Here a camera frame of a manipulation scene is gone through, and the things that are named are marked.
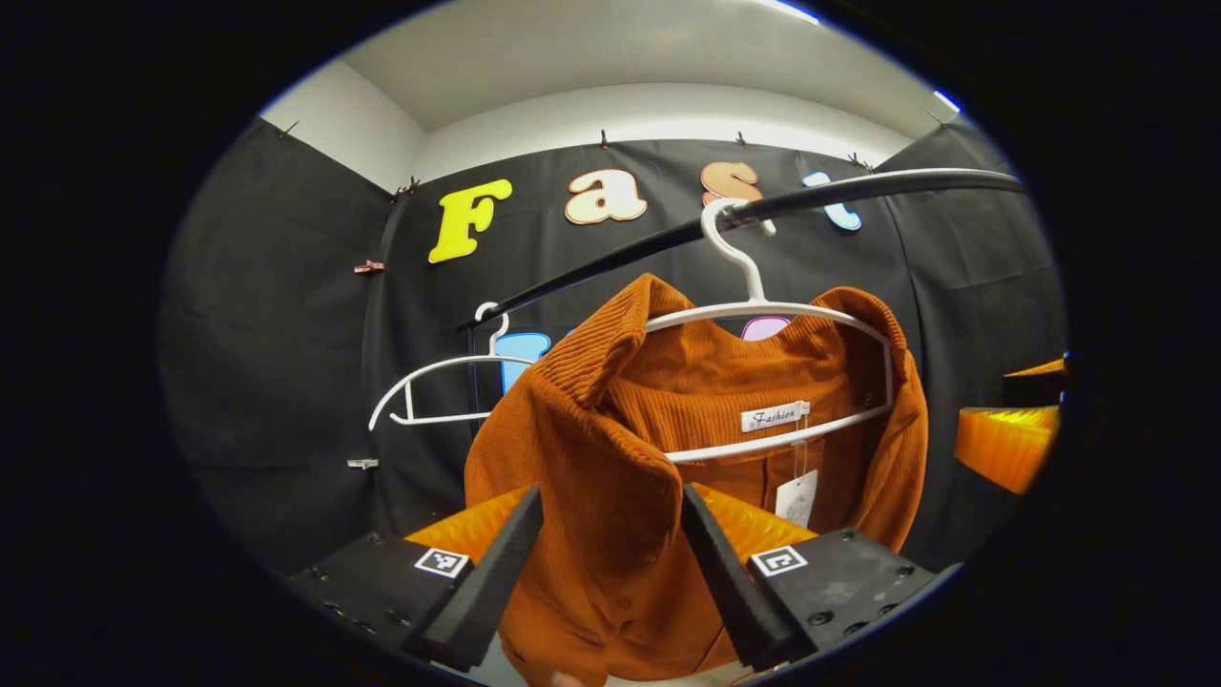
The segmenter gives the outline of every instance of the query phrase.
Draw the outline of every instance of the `black clothing rail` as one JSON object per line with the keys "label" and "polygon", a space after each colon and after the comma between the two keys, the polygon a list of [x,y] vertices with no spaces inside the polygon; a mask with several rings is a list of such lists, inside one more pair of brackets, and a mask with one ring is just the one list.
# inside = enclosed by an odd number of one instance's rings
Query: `black clothing rail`
{"label": "black clothing rail", "polygon": [[[1010,193],[1027,193],[1027,188],[1017,178],[1001,172],[971,170],[957,167],[934,167],[923,170],[904,170],[894,172],[880,172],[857,178],[845,178],[833,181],[812,188],[794,190],[781,195],[773,195],[755,200],[740,207],[726,207],[722,210],[722,231],[730,231],[763,220],[775,218],[801,210],[823,207],[836,203],[850,203],[863,200],[878,195],[893,195],[896,193],[916,193],[921,190],[955,190],[955,189],[987,189],[1007,190]],[[462,332],[477,326],[479,323],[492,321],[504,312],[513,311],[523,305],[532,303],[543,295],[575,286],[587,278],[610,271],[624,265],[629,265],[642,257],[654,255],[662,250],[690,243],[703,238],[698,217],[652,236],[647,236],[629,243],[623,248],[607,253],[592,262],[581,265],[571,271],[554,276],[531,286],[530,288],[501,300],[495,308],[488,308],[484,312],[484,318],[474,318],[463,322],[457,331]]]}

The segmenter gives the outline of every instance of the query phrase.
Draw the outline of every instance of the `screw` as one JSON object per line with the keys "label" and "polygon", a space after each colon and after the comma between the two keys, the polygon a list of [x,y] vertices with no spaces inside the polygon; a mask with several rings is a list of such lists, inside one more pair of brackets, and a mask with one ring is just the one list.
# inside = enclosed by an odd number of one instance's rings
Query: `screw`
{"label": "screw", "polygon": [[403,617],[402,614],[391,609],[386,611],[386,619],[396,625],[402,625],[403,627],[411,627],[411,621]]}
{"label": "screw", "polygon": [[335,615],[337,615],[337,616],[339,616],[339,617],[342,617],[344,620],[348,619],[348,616],[343,614],[343,609],[339,608],[339,604],[336,604],[335,602],[326,602],[326,603],[322,604],[322,606],[326,608],[326,609],[328,609],[328,610],[331,610],[331,611],[335,611]]}

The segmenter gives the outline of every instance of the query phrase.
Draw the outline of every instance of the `ceiling light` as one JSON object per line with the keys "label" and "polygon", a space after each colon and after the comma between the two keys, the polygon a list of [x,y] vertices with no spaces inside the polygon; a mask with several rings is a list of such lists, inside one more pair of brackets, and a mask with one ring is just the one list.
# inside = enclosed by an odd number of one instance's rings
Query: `ceiling light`
{"label": "ceiling light", "polygon": [[945,103],[955,112],[961,112],[962,111],[961,109],[958,109],[957,105],[955,105],[954,103],[951,103],[949,98],[946,98],[945,95],[941,95],[940,90],[934,90],[933,95],[937,95],[938,98],[940,98],[941,101]]}
{"label": "ceiling light", "polygon": [[773,10],[778,10],[780,12],[784,12],[785,15],[789,15],[790,17],[797,17],[799,20],[801,20],[803,22],[810,22],[810,23],[812,23],[814,26],[818,26],[818,17],[813,17],[811,15],[807,15],[805,10],[799,10],[797,7],[794,7],[791,5],[786,5],[784,2],[780,2],[779,0],[753,0],[753,2],[763,5],[764,7],[772,7]]}

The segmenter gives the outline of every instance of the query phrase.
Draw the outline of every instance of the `hanger hook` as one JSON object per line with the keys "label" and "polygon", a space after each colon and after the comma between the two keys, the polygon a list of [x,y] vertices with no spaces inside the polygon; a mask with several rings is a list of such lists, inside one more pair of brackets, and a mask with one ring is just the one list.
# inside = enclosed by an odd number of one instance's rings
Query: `hanger hook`
{"label": "hanger hook", "polygon": [[[720,234],[720,228],[717,226],[717,220],[720,216],[720,211],[725,207],[740,207],[747,205],[748,203],[742,198],[717,198],[700,212],[700,228],[703,229],[703,236],[712,242],[717,251],[725,256],[726,260],[742,267],[746,272],[746,292],[748,294],[747,300],[767,300],[763,297],[763,279],[759,278],[759,267],[755,264],[755,260],[750,255],[734,248],[728,240]],[[772,220],[763,220],[763,234],[775,236],[775,225]]]}
{"label": "hanger hook", "polygon": [[[484,312],[486,312],[488,308],[495,308],[495,306],[496,303],[484,303],[482,305],[480,305],[479,309],[475,310],[475,321],[482,321]],[[501,315],[501,328],[497,328],[496,332],[492,333],[492,336],[487,339],[488,356],[496,355],[496,339],[499,338],[501,334],[508,329],[509,329],[509,312],[504,312],[503,315]]]}

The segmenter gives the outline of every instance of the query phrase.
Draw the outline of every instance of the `white wall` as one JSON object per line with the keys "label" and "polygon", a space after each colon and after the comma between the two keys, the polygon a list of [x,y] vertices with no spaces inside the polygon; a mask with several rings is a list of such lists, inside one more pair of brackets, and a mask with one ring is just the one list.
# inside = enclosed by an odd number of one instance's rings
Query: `white wall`
{"label": "white wall", "polygon": [[607,139],[702,138],[857,156],[877,165],[912,142],[882,124],[807,100],[696,83],[569,90],[505,105],[430,132],[411,171],[424,181],[481,164]]}
{"label": "white wall", "polygon": [[342,60],[298,82],[260,116],[388,192],[410,183],[424,129]]}

